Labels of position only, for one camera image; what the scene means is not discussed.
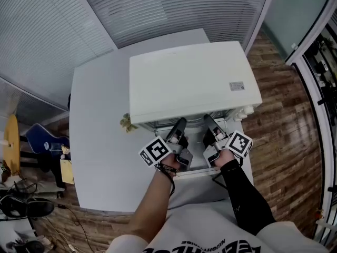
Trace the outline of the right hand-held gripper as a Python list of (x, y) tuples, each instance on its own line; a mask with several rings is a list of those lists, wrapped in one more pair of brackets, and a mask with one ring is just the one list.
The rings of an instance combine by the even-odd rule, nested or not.
[(239, 158), (240, 166), (253, 146), (252, 139), (235, 130), (231, 134), (225, 133), (214, 119), (206, 114), (205, 125), (209, 128), (203, 138), (205, 150), (203, 157), (210, 168), (215, 166), (215, 161), (220, 157), (222, 150), (231, 151)]

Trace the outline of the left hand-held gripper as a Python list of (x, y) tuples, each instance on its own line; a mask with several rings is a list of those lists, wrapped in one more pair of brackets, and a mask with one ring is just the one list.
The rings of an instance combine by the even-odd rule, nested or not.
[(175, 160), (180, 164), (179, 169), (181, 171), (188, 170), (192, 163), (193, 155), (187, 149), (188, 141), (184, 136), (186, 124), (187, 120), (180, 118), (172, 127), (165, 140), (161, 136), (157, 136), (145, 145), (138, 152), (143, 162), (148, 167), (152, 167), (156, 163), (160, 163), (167, 155), (173, 154)]

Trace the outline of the person's left hand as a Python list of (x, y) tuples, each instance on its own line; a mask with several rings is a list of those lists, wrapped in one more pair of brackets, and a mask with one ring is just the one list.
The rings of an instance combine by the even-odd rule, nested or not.
[(176, 173), (180, 169), (180, 163), (176, 161), (175, 154), (169, 154), (161, 162), (160, 166), (170, 174), (171, 177), (176, 176)]

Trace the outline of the person's right hand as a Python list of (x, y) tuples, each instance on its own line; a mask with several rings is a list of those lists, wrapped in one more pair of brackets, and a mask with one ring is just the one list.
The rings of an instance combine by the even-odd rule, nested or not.
[(217, 169), (221, 169), (225, 164), (229, 163), (234, 159), (235, 159), (234, 154), (230, 150), (224, 149), (220, 151), (220, 155), (214, 161), (214, 164)]

